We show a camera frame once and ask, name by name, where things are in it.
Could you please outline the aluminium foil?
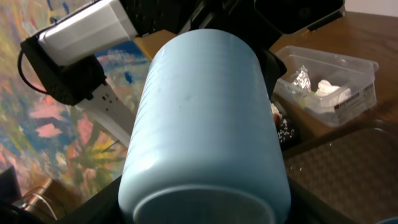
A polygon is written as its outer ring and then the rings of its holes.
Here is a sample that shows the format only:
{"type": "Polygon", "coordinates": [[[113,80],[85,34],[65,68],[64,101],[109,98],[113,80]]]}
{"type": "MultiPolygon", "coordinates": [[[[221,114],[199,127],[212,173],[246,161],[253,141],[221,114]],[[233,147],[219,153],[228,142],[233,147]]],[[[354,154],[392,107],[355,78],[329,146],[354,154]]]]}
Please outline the aluminium foil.
{"type": "Polygon", "coordinates": [[[295,79],[292,84],[302,90],[311,92],[312,86],[307,68],[302,65],[295,73],[295,79]]]}

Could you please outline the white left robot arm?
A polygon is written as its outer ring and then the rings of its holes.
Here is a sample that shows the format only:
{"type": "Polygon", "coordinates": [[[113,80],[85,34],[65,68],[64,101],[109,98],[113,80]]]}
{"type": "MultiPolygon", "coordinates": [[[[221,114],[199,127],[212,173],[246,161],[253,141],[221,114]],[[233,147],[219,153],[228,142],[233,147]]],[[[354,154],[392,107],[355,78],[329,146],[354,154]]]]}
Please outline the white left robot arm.
{"type": "Polygon", "coordinates": [[[24,40],[19,55],[32,65],[42,93],[87,110],[128,145],[131,111],[106,83],[96,53],[162,30],[223,30],[253,49],[272,93],[287,69],[271,45],[284,34],[314,30],[341,17],[344,5],[344,0],[100,0],[24,40]]]}

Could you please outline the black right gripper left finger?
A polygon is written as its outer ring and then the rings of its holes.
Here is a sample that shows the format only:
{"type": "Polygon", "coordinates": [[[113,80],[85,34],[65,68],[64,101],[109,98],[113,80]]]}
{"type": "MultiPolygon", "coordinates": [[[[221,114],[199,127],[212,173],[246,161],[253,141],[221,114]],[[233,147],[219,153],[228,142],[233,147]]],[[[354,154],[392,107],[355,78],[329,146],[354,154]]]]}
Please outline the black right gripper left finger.
{"type": "Polygon", "coordinates": [[[118,205],[121,176],[112,181],[83,205],[61,218],[58,224],[121,224],[124,223],[118,205]]]}

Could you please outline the white rice pile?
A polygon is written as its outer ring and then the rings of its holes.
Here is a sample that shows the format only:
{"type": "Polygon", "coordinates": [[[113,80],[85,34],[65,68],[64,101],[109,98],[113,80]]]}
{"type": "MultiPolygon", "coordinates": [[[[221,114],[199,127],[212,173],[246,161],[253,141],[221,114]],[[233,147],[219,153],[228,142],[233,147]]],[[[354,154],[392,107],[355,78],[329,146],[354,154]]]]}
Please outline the white rice pile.
{"type": "Polygon", "coordinates": [[[291,142],[297,133],[293,123],[282,114],[275,104],[271,103],[271,109],[280,144],[291,142]]]}

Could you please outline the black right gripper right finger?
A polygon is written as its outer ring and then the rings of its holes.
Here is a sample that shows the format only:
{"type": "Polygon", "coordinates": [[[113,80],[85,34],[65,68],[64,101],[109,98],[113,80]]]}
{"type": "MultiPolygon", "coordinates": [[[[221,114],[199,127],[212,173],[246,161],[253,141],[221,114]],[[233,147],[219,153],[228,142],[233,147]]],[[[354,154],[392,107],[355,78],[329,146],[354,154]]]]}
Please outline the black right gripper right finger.
{"type": "Polygon", "coordinates": [[[288,178],[292,206],[285,224],[356,224],[335,210],[298,182],[288,178]]]}

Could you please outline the dark blue plate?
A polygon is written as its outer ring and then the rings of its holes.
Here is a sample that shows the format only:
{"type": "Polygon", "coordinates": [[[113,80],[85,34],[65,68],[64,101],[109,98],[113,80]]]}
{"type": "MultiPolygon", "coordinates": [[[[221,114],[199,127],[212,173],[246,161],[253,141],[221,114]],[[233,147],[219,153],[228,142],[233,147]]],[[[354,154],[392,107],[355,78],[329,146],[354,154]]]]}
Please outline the dark blue plate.
{"type": "Polygon", "coordinates": [[[398,224],[398,217],[392,217],[385,220],[381,220],[376,224],[398,224]]]}

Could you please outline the light blue cup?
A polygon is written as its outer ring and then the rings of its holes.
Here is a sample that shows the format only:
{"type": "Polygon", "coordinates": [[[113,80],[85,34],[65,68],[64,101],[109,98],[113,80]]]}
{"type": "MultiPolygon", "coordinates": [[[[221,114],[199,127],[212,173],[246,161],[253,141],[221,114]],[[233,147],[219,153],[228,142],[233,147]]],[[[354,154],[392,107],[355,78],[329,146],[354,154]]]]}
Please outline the light blue cup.
{"type": "Polygon", "coordinates": [[[259,61],[233,34],[198,29],[154,57],[118,203],[126,223],[284,223],[291,207],[259,61]]]}

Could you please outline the white napkin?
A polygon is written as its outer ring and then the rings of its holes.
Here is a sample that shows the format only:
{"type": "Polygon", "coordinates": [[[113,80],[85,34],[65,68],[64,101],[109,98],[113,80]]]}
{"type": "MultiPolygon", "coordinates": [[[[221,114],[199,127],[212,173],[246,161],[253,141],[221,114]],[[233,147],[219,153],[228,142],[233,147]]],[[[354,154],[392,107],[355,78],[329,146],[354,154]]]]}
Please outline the white napkin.
{"type": "Polygon", "coordinates": [[[318,83],[318,89],[315,92],[315,96],[319,96],[322,98],[320,106],[332,107],[347,100],[351,96],[351,90],[349,88],[345,89],[338,95],[331,97],[329,100],[324,100],[324,97],[331,95],[332,93],[338,91],[340,88],[340,86],[332,85],[327,80],[321,80],[318,83]]]}

